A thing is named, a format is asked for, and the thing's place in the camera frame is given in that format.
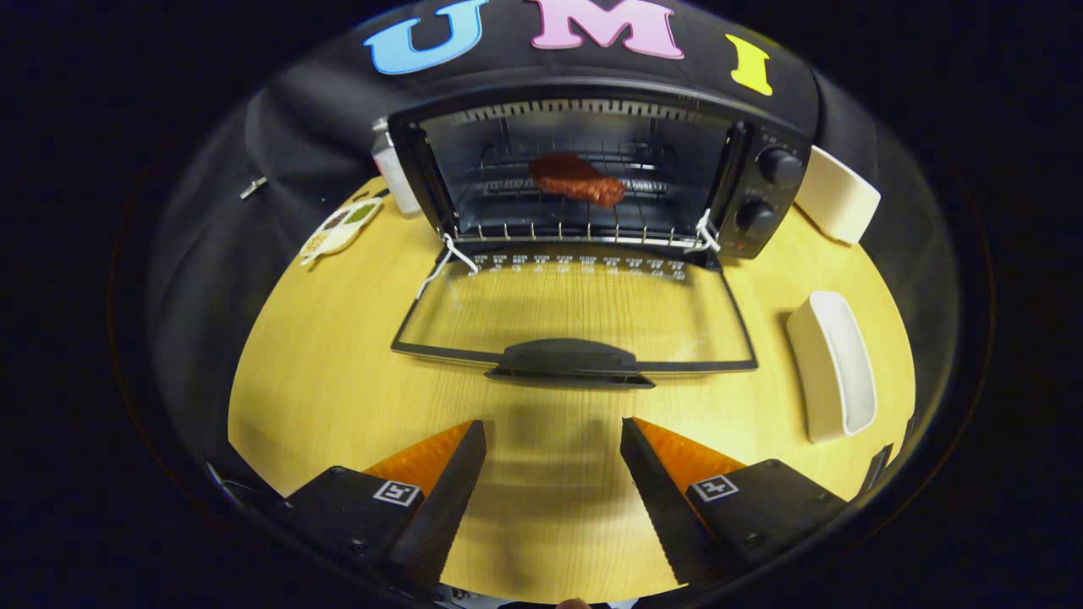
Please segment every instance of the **white cable tie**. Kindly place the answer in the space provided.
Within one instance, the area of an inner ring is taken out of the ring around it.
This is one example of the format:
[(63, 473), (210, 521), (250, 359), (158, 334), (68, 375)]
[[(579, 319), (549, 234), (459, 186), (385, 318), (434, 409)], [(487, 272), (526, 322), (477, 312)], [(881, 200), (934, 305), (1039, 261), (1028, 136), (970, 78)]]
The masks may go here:
[(444, 244), (447, 246), (447, 254), (445, 254), (444, 257), (440, 260), (440, 264), (436, 264), (436, 269), (432, 272), (431, 275), (429, 275), (429, 278), (425, 280), (425, 282), (421, 283), (421, 287), (418, 288), (417, 296), (414, 297), (414, 300), (421, 298), (421, 294), (425, 291), (426, 286), (432, 283), (432, 280), (436, 278), (436, 275), (440, 274), (440, 271), (444, 270), (444, 264), (447, 263), (447, 259), (451, 258), (453, 254), (455, 256), (458, 256), (460, 260), (466, 262), (467, 267), (470, 267), (471, 271), (473, 271), (474, 273), (478, 272), (478, 264), (474, 264), (473, 260), (467, 258), (465, 254), (462, 254), (455, 247), (455, 243), (452, 241), (452, 235), (446, 235), (446, 234), (444, 235)]
[(690, 247), (690, 248), (688, 248), (688, 249), (684, 250), (684, 254), (689, 254), (689, 252), (692, 252), (692, 251), (703, 251), (703, 250), (707, 249), (708, 247), (710, 249), (714, 249), (715, 251), (718, 251), (718, 250), (720, 250), (722, 248), (722, 246), (718, 245), (718, 242), (715, 241), (715, 237), (710, 236), (710, 231), (707, 230), (707, 218), (709, 216), (710, 216), (710, 208), (708, 207), (703, 212), (703, 218), (700, 218), (700, 221), (695, 223), (695, 232), (699, 233), (700, 236), (703, 237), (703, 242), (704, 242), (703, 245), (701, 245), (699, 247)]

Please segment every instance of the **sticker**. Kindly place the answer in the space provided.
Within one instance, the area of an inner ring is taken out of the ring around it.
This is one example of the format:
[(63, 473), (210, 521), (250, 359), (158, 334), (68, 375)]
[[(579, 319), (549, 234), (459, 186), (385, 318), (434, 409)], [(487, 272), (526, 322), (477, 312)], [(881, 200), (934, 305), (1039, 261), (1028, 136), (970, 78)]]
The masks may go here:
[(727, 495), (732, 495), (739, 490), (733, 485), (733, 482), (730, 482), (730, 479), (725, 476), (715, 476), (714, 478), (701, 480), (692, 484), (692, 488), (695, 489), (696, 494), (699, 494), (704, 502), (715, 501)]
[(388, 480), (382, 487), (380, 487), (379, 491), (376, 491), (373, 498), (393, 503), (395, 505), (409, 506), (409, 504), (414, 503), (414, 497), (416, 497), (420, 491), (421, 487)]
[(462, 55), (481, 40), (481, 7), (488, 0), (464, 0), (436, 11), (447, 16), (451, 38), (431, 49), (418, 51), (409, 30), (421, 20), (414, 17), (369, 36), (362, 44), (373, 49), (373, 66), (383, 74), (420, 72)]
[(623, 0), (605, 10), (590, 0), (534, 0), (542, 13), (542, 35), (531, 43), (536, 49), (575, 49), (583, 37), (572, 31), (572, 22), (599, 47), (610, 47), (630, 26), (624, 39), (629, 51), (680, 60), (684, 52), (674, 43), (669, 29), (673, 10), (645, 0)]
[(726, 39), (738, 52), (738, 68), (730, 73), (733, 81), (762, 95), (773, 93), (774, 90), (767, 83), (767, 61), (771, 57), (747, 40), (730, 34), (726, 35)]

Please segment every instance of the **black backdrop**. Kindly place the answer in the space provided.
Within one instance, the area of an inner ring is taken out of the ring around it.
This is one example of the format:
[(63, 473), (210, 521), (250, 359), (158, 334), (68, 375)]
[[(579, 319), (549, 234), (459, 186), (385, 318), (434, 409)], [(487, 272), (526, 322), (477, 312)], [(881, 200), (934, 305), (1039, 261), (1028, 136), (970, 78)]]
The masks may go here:
[[(1058, 390), (1080, 370), (1067, 284), (1081, 226), (1058, 186), (1078, 156), (1065, 95), (1078, 31), (1067, 15), (1022, 4), (717, 10), (919, 134), (908, 140), (919, 156), (955, 159), (987, 222), (999, 296), (986, 397), (938, 476), (822, 573), (748, 589), (735, 605), (1068, 606), (1080, 550), (1058, 450), (1079, 442), (1080, 427)], [(183, 158), (238, 99), (374, 12), (247, 0), (4, 5), (0, 141), (14, 237), (4, 435), (15, 476), (3, 505), (18, 558), (3, 589), (15, 606), (369, 604), (299, 558), (257, 555), (170, 481), (126, 414), (105, 310), (120, 211), (152, 158)]]

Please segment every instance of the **black fabric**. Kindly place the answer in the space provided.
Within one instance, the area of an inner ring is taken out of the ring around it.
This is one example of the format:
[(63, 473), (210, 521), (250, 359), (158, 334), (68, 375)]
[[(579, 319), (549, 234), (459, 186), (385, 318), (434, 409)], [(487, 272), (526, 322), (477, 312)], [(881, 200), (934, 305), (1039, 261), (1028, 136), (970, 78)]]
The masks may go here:
[(822, 74), (813, 74), (820, 93), (815, 145), (879, 187), (876, 120), (849, 93)]
[[(225, 417), (248, 333), (312, 230), (376, 174), (370, 135), (356, 137), (375, 113), (321, 96), (338, 79), (331, 69), (291, 70), (232, 113), (155, 232), (149, 348), (167, 407), (200, 459), (236, 464), (223, 454), (232, 453)], [(268, 182), (242, 199), (260, 177)]]

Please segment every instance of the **wooden table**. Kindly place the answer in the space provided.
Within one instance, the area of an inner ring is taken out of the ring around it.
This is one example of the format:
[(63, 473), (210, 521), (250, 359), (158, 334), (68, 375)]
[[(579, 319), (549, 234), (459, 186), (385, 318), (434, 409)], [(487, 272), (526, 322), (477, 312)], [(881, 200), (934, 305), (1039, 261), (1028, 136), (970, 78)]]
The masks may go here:
[[(357, 193), (382, 187), (377, 178)], [(618, 453), (622, 417), (644, 418), (746, 464), (780, 458), (847, 500), (870, 458), (901, 444), (914, 368), (891, 295), (860, 246), (827, 239), (796, 208), (755, 260), (723, 262), (759, 370), (656, 376), (651, 390), (585, 391), (494, 383), (477, 367), (393, 353), (392, 338), (442, 244), (423, 218), (406, 220), (390, 197), (384, 203), (348, 249), (283, 274), (237, 366), (229, 435), (288, 495), (329, 466), (365, 469), (482, 419), (488, 453), (444, 583), (552, 604), (676, 587)], [(817, 289), (841, 294), (853, 309), (878, 399), (867, 429), (825, 444), (808, 441), (784, 327)]]

